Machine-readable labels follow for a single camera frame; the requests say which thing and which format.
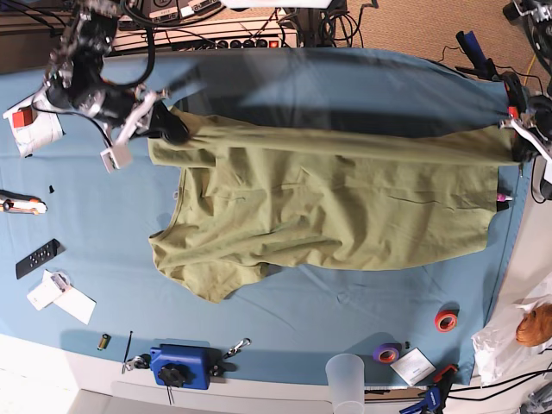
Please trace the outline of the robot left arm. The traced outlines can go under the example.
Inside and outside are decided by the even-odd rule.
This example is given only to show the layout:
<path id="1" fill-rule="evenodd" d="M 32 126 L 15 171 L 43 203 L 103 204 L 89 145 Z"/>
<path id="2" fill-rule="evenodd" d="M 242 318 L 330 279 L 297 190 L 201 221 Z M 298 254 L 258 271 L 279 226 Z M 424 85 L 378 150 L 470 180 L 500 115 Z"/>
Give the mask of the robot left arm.
<path id="1" fill-rule="evenodd" d="M 540 66 L 551 75 L 551 2 L 510 1 L 503 8 L 505 19 L 521 27 L 532 52 L 529 69 L 506 67 L 501 74 L 510 99 L 511 122 L 519 128 L 514 154 L 525 162 L 540 155 L 551 161 L 551 82 L 531 71 Z"/>

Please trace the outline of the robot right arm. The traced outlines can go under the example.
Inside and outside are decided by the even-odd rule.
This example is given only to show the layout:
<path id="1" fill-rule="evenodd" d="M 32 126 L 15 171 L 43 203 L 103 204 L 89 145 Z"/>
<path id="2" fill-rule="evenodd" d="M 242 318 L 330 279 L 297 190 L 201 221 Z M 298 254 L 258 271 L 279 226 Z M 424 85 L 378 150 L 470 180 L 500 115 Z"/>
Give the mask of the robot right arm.
<path id="1" fill-rule="evenodd" d="M 146 32 L 147 64 L 138 79 L 115 84 L 104 79 L 102 71 L 124 16 Z M 92 122 L 103 138 L 105 149 L 100 157 L 108 172 L 131 162 L 128 144 L 133 139 L 146 137 L 181 145 L 191 137 L 164 103 L 170 92 L 146 87 L 155 64 L 156 27 L 132 1 L 77 1 L 69 26 L 50 54 L 38 93 L 46 99 L 43 112 Z"/>

